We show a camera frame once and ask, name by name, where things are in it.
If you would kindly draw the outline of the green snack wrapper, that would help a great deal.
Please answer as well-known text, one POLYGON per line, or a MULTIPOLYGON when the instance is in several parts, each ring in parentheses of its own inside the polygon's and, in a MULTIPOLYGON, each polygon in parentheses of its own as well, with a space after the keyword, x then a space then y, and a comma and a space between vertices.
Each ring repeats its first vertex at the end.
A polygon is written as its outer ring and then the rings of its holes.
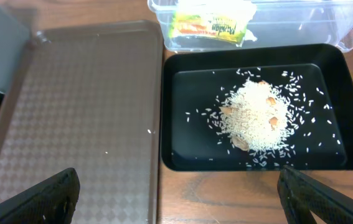
POLYGON ((232 44, 243 42, 247 21, 221 14, 188 14, 176 12, 172 17, 169 37, 201 37, 232 44))

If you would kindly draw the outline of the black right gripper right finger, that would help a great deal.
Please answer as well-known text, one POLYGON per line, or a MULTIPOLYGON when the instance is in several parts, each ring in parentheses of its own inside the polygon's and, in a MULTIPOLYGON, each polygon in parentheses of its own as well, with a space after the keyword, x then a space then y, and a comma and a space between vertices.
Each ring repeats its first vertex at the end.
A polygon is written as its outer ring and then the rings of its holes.
POLYGON ((353 199, 312 177, 284 166, 280 170, 278 195, 288 223, 353 223, 353 199))

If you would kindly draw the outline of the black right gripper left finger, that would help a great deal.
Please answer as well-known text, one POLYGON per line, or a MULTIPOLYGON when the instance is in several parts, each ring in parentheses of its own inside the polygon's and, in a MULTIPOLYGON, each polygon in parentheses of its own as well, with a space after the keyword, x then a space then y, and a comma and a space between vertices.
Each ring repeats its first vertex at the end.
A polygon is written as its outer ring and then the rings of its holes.
POLYGON ((0 203, 0 223, 69 224, 79 193, 77 172, 69 167, 0 203))

